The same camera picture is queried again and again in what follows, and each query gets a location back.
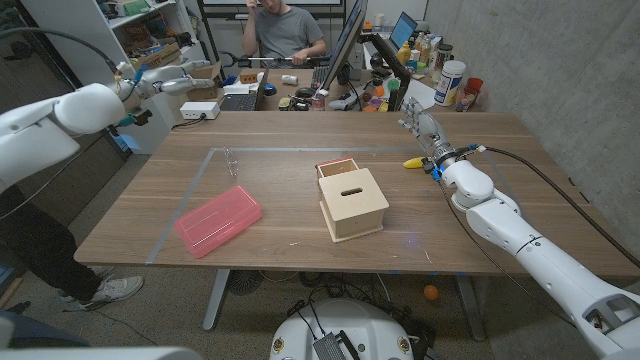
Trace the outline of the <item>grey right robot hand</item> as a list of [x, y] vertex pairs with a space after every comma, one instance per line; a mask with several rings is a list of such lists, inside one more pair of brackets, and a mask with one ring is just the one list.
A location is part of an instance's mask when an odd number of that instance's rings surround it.
[[419, 142], [427, 158], [437, 167], [446, 169], [455, 163], [456, 150], [450, 145], [438, 121], [415, 98], [410, 97], [401, 106], [408, 121], [398, 123]]

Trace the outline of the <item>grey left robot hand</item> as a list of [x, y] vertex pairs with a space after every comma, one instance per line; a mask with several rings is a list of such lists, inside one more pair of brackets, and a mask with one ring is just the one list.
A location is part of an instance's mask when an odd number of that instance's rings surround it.
[[210, 65], [210, 61], [196, 60], [181, 65], [167, 65], [146, 70], [135, 87], [135, 93], [141, 99], [147, 99], [159, 93], [179, 96], [192, 89], [213, 87], [212, 79], [193, 78], [190, 75], [191, 71]]

